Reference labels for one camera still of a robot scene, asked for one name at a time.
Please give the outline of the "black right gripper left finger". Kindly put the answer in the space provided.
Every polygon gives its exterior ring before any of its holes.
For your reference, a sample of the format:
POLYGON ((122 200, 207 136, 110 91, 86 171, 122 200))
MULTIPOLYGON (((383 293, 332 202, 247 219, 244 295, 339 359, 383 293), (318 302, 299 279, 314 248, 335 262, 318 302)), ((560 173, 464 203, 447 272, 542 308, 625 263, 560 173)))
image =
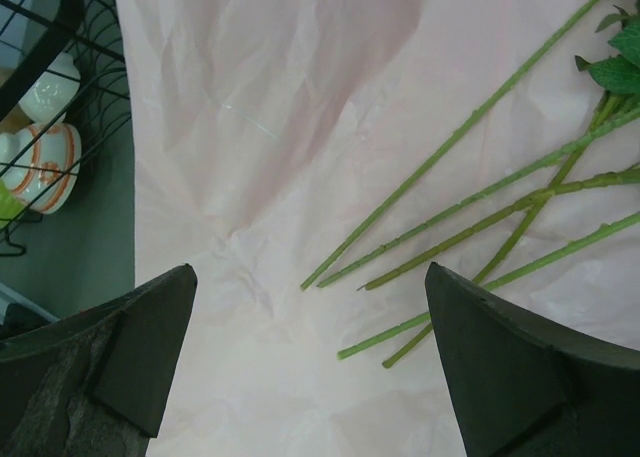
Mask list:
POLYGON ((2 455, 145 455, 160 430, 196 289, 196 273, 184 264, 2 340, 2 455))

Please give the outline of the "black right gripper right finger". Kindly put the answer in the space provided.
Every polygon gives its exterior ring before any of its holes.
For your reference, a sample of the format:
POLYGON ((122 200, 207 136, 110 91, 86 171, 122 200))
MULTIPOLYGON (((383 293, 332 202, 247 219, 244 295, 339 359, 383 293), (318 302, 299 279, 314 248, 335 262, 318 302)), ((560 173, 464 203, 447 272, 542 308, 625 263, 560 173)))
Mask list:
POLYGON ((469 456, 636 456, 639 353, 431 263, 425 291, 469 456))

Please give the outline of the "pink wrapping paper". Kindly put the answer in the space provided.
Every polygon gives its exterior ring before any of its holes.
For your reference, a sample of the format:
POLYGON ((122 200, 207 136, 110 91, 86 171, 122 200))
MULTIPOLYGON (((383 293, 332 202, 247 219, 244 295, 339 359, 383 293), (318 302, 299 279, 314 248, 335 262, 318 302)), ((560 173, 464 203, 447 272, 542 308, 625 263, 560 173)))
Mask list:
MULTIPOLYGON (((575 5, 481 104, 575 11, 589 6, 523 77, 602 2, 575 5)), ((410 332, 337 358, 426 310, 425 266, 413 269, 424 310, 333 348, 328 369, 296 327, 317 286, 294 281, 291 258, 273 251, 266 226, 291 229, 290 207, 335 125, 309 89, 317 48, 305 16, 312 1, 117 4, 135 142, 135 279, 144 283, 183 263, 198 277, 149 454, 463 455, 434 337, 390 369, 383 362, 410 332)))

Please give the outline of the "mixed artificial flower bunch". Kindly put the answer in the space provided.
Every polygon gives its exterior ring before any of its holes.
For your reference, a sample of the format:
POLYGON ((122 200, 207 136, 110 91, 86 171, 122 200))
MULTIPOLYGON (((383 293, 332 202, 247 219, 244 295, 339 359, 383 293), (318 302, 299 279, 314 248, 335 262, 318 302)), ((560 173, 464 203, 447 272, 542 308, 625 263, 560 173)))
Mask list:
MULTIPOLYGON (((500 81, 582 0, 311 0, 310 92, 333 118, 328 144, 308 167, 291 229, 273 234, 295 282, 307 276, 446 140, 500 81)), ((574 54, 610 54, 600 21, 632 0, 603 0, 394 207, 316 279, 297 330, 313 360, 355 337, 424 310, 410 270, 366 283, 553 181, 529 176, 437 221, 383 257, 375 250, 487 185, 580 137, 599 98, 574 54)))

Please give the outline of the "white ceramic bowl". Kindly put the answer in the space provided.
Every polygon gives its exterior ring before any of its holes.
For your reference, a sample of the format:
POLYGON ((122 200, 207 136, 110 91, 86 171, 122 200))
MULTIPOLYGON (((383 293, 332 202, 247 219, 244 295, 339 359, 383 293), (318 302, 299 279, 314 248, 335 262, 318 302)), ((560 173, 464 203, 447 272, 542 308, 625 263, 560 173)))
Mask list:
POLYGON ((32 122, 63 122, 62 110, 76 96, 80 80, 73 57, 61 52, 19 100, 19 107, 32 122))

